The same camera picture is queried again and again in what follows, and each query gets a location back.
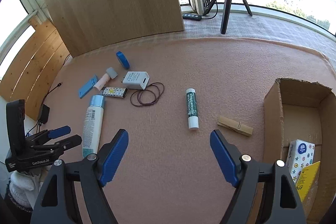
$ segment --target blue gripper pad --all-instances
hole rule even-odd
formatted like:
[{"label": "blue gripper pad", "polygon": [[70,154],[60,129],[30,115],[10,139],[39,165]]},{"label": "blue gripper pad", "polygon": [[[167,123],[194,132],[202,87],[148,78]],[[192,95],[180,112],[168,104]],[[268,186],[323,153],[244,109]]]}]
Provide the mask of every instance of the blue gripper pad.
[{"label": "blue gripper pad", "polygon": [[128,132],[124,130],[103,163],[101,177],[99,179],[99,183],[102,187],[104,187],[107,182],[113,180],[119,163],[125,154],[127,146]]},{"label": "blue gripper pad", "polygon": [[48,133],[48,137],[51,139],[56,139],[58,137],[67,135],[71,132],[70,126],[60,127],[54,130],[50,130]]},{"label": "blue gripper pad", "polygon": [[212,131],[210,134],[210,146],[225,180],[231,183],[233,187],[237,187],[239,180],[236,176],[236,166],[215,131]]}]

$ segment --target barcode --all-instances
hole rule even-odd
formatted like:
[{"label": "barcode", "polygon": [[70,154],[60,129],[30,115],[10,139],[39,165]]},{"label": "barcode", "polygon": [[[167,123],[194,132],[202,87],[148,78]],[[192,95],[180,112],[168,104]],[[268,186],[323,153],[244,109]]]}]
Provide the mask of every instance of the barcode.
[{"label": "barcode", "polygon": [[96,111],[93,110],[92,113],[91,113],[91,120],[92,120],[92,121],[95,119],[95,112],[96,112]]}]

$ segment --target white glove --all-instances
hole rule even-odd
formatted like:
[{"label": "white glove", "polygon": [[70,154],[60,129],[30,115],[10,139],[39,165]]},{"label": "white glove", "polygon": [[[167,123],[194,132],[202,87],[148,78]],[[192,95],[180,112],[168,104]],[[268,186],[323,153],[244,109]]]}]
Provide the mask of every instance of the white glove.
[{"label": "white glove", "polygon": [[34,209],[34,205],[50,167],[35,168],[29,172],[14,171],[9,190],[14,200],[25,208]]}]

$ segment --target remote control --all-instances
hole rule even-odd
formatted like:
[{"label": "remote control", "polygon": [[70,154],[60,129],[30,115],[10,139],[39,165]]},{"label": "remote control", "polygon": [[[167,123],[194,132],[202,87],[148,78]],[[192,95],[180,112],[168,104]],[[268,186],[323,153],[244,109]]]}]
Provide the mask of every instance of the remote control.
[{"label": "remote control", "polygon": [[182,14],[182,17],[183,19],[191,19],[191,20],[196,20],[196,21],[202,20],[202,16],[200,15]]}]

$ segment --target white lotion tube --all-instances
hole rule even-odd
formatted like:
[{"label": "white lotion tube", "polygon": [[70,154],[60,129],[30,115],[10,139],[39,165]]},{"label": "white lotion tube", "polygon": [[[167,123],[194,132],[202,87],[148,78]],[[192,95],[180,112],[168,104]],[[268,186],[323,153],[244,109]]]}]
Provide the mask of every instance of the white lotion tube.
[{"label": "white lotion tube", "polygon": [[83,158],[91,153],[97,154],[98,152],[104,103],[104,96],[93,95],[90,100],[90,105],[86,110],[82,137]]}]

